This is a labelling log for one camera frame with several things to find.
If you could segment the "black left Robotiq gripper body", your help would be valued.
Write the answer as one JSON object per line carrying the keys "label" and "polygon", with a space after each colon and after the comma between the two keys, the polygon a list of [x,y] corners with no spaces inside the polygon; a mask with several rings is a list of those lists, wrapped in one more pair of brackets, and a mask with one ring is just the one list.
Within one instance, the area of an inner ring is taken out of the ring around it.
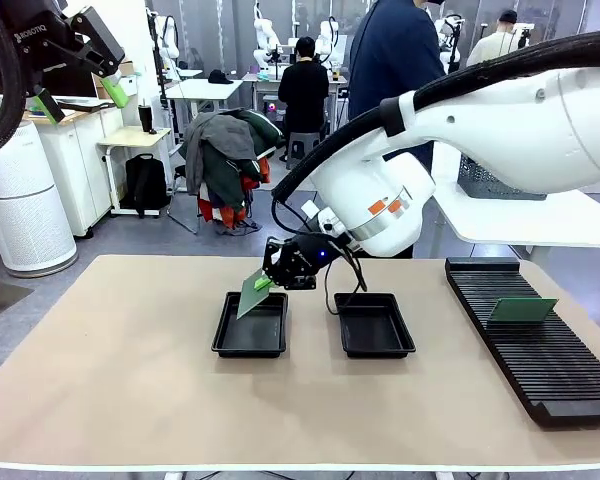
{"label": "black left Robotiq gripper body", "polygon": [[45,69],[63,63],[62,51],[81,50],[81,39],[64,14],[67,1],[0,1],[0,19],[18,50],[26,92],[29,96],[42,85]]}

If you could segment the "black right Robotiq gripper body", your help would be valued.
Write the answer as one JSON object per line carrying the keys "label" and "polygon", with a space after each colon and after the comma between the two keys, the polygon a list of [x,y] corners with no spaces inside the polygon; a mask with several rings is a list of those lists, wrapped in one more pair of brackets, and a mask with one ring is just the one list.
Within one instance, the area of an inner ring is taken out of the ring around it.
{"label": "black right Robotiq gripper body", "polygon": [[344,255],[346,239],[296,234],[285,240],[278,259],[278,285],[286,290],[315,290],[317,274]]}

